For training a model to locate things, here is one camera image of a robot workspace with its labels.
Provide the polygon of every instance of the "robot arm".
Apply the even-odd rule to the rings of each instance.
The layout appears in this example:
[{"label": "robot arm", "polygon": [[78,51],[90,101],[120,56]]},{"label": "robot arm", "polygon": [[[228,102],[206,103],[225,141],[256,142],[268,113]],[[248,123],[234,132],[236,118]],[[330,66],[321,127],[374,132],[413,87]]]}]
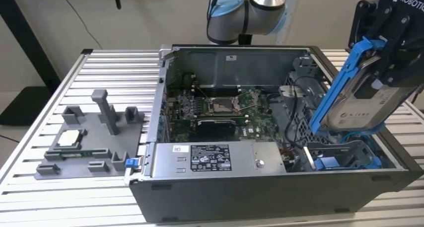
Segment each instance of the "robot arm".
[{"label": "robot arm", "polygon": [[212,0],[208,9],[208,39],[221,45],[240,34],[277,32],[285,21],[285,0]]},{"label": "robot arm", "polygon": [[348,60],[310,120],[314,134],[372,134],[424,83],[424,0],[360,1]]}]

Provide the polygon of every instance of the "aluminum extrusion table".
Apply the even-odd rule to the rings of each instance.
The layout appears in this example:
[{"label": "aluminum extrusion table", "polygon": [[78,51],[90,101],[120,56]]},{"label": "aluminum extrusion table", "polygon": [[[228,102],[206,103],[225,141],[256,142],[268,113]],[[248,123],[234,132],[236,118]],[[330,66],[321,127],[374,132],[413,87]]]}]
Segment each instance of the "aluminum extrusion table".
[{"label": "aluminum extrusion table", "polygon": [[[348,53],[324,50],[340,69]],[[117,111],[137,106],[145,112],[138,151],[144,150],[158,74],[158,51],[94,50],[81,55],[50,101],[0,170],[0,226],[137,226],[145,223],[122,177],[61,180],[33,179],[44,152],[58,132],[66,105],[98,112],[90,94],[106,88]],[[405,102],[386,120],[386,127],[424,167],[424,115]],[[381,194],[357,213],[269,220],[198,223],[186,226],[424,226],[424,176],[402,191]]]}]

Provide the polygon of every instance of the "black cable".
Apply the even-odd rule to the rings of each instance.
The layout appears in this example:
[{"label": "black cable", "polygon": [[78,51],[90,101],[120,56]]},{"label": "black cable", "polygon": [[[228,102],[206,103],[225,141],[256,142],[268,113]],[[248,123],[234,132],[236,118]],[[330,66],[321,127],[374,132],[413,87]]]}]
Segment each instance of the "black cable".
[{"label": "black cable", "polygon": [[414,94],[414,96],[413,96],[413,98],[412,98],[412,101],[410,101],[412,104],[416,102],[417,97],[418,97],[418,94],[420,94],[420,93],[416,93],[416,94]]},{"label": "black cable", "polygon": [[289,122],[286,123],[286,126],[285,126],[285,130],[284,130],[284,138],[285,140],[290,143],[290,145],[293,147],[297,147],[301,149],[300,145],[296,143],[296,140],[290,140],[289,137],[288,137],[288,131],[289,131],[289,127],[292,125],[292,122],[293,122],[293,119],[294,119],[294,114],[296,114],[296,109],[297,109],[297,93],[296,93],[296,89],[294,89],[294,86],[297,86],[300,89],[302,89],[297,84],[296,82],[298,81],[300,78],[310,78],[310,79],[314,79],[316,81],[318,81],[318,79],[313,76],[300,76],[296,78],[296,80],[293,81],[293,84],[292,84],[292,88],[293,88],[293,97],[294,97],[294,101],[293,101],[293,107],[292,107],[292,113],[290,113],[290,119],[289,119]]},{"label": "black cable", "polygon": [[94,36],[92,35],[92,33],[90,33],[89,30],[88,30],[88,27],[86,27],[86,25],[85,25],[85,23],[84,23],[84,20],[82,20],[82,18],[81,18],[81,16],[80,16],[78,12],[76,11],[74,7],[72,6],[69,0],[65,0],[65,1],[66,1],[68,5],[70,6],[73,12],[76,13],[77,17],[80,18],[80,21],[81,21],[81,23],[82,23],[82,25],[84,25],[84,27],[85,27],[85,30],[86,30],[88,34],[90,35],[92,39],[93,39],[94,42],[97,43],[100,49],[102,49],[102,47],[101,47],[101,45],[100,45],[97,39],[94,38]]},{"label": "black cable", "polygon": [[212,10],[213,10],[216,3],[217,3],[217,0],[209,0],[209,2],[208,2],[208,11],[206,11],[206,36],[208,36],[208,38],[209,38],[209,31],[208,31],[209,21],[210,21],[210,17],[212,17]]},{"label": "black cable", "polygon": [[0,135],[0,137],[4,138],[4,139],[8,139],[8,140],[10,140],[10,141],[13,141],[13,142],[16,142],[16,143],[20,142],[20,141],[17,141],[16,139],[12,139],[12,138],[9,138],[9,137],[6,137],[6,136],[2,136],[2,135]]}]

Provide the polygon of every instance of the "cable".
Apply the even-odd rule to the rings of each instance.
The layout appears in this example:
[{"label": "cable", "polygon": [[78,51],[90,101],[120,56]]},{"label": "cable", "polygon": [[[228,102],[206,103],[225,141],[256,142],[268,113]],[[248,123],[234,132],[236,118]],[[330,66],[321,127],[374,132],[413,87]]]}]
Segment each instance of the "cable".
[{"label": "cable", "polygon": [[420,93],[416,93],[416,94],[414,94],[414,96],[413,96],[413,98],[412,98],[412,101],[410,101],[412,104],[416,102],[417,97],[418,97],[418,94],[420,94]]},{"label": "cable", "polygon": [[4,139],[8,139],[8,140],[10,140],[10,141],[13,141],[13,142],[16,142],[16,143],[20,142],[20,141],[17,141],[16,139],[12,139],[12,138],[9,138],[9,137],[6,137],[6,136],[2,136],[2,135],[0,135],[0,137],[4,138]]},{"label": "cable", "polygon": [[373,144],[373,142],[372,142],[370,137],[369,137],[368,135],[361,134],[360,132],[352,132],[352,133],[348,133],[346,135],[344,135],[344,137],[342,137],[341,140],[340,140],[340,143],[344,143],[344,142],[345,142],[345,139],[346,139],[349,136],[352,136],[352,135],[360,135],[361,137],[364,137],[364,138],[366,139],[368,143],[369,143],[370,151],[376,151],[376,150],[377,150],[377,149],[376,149],[376,146],[374,146],[374,144]]},{"label": "cable", "polygon": [[340,139],[340,143],[344,143],[345,142],[345,139],[352,136],[352,135],[361,135],[360,132],[352,132],[352,133],[348,133],[346,135],[344,135],[344,137]]},{"label": "cable", "polygon": [[73,12],[76,13],[77,17],[80,18],[80,21],[81,21],[81,23],[82,23],[82,25],[84,25],[84,27],[85,27],[85,30],[86,30],[86,32],[88,32],[88,34],[89,34],[89,36],[92,37],[92,39],[93,39],[93,40],[94,40],[94,42],[97,43],[97,45],[98,45],[100,49],[102,49],[102,47],[101,47],[101,45],[100,45],[100,43],[98,43],[97,39],[94,38],[94,36],[92,35],[92,33],[90,33],[90,32],[89,32],[89,30],[88,30],[88,27],[86,27],[86,25],[85,25],[85,23],[84,23],[84,20],[82,20],[82,18],[81,18],[81,16],[80,16],[78,12],[76,11],[74,7],[72,6],[72,4],[70,4],[69,0],[65,0],[65,1],[66,1],[68,5],[70,6],[70,8],[72,8]]},{"label": "cable", "polygon": [[217,3],[217,0],[209,0],[208,2],[208,11],[206,11],[206,37],[209,38],[209,21],[210,21],[210,17],[212,17],[212,10],[214,8],[214,5]]},{"label": "cable", "polygon": [[292,113],[290,113],[290,119],[289,119],[289,122],[286,123],[286,126],[285,126],[285,130],[284,130],[284,138],[285,140],[289,142],[289,144],[294,147],[297,147],[298,149],[301,149],[300,145],[297,144],[296,140],[290,140],[289,137],[288,137],[288,131],[289,131],[289,127],[292,125],[292,122],[293,122],[293,119],[294,119],[294,114],[296,114],[296,109],[297,109],[297,93],[296,93],[296,89],[294,89],[294,86],[297,86],[300,89],[302,89],[297,84],[296,82],[298,81],[300,78],[310,78],[310,79],[314,79],[316,81],[318,81],[318,79],[313,76],[300,76],[296,78],[296,80],[293,81],[293,84],[292,84],[292,88],[293,88],[293,97],[294,97],[294,100],[293,100],[293,107],[292,107]]}]

